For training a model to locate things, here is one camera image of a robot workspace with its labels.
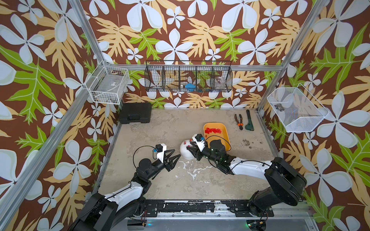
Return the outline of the white dome screw fixture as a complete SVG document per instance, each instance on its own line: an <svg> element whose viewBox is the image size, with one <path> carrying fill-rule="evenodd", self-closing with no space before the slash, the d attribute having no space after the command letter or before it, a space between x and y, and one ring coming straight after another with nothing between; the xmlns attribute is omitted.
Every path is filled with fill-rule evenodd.
<svg viewBox="0 0 370 231"><path fill-rule="evenodd" d="M180 153L181 156L186 159L186 160L192 160L194 159L194 154L196 152L196 148L192 144L193 140L185 140L183 143L180 145Z"/></svg>

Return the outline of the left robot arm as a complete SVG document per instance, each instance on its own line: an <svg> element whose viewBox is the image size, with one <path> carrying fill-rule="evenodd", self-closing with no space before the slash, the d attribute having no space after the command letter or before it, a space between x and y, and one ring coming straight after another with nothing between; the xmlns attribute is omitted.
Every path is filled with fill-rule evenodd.
<svg viewBox="0 0 370 231"><path fill-rule="evenodd" d="M144 213L145 198L154 179L162 170L170 172L181 155L174 149L157 144L152 148L154 162L142 159L135 167L136 172L127 186L109 194L95 193L87 201L78 218L69 226L70 231L110 231L127 217Z"/></svg>

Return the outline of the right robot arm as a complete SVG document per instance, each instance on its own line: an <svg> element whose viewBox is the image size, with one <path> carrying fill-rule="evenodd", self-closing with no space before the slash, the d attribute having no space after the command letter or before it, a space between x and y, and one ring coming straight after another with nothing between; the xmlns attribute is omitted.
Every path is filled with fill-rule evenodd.
<svg viewBox="0 0 370 231"><path fill-rule="evenodd" d="M185 159L200 161L206 158L226 175L246 175L266 180L269 187L256 191L246 205L247 213L253 216L264 215L276 204L296 206L303 201L307 180L281 157L272 161L241 159L229 155L220 139L207 142L201 134L181 143L180 153Z"/></svg>

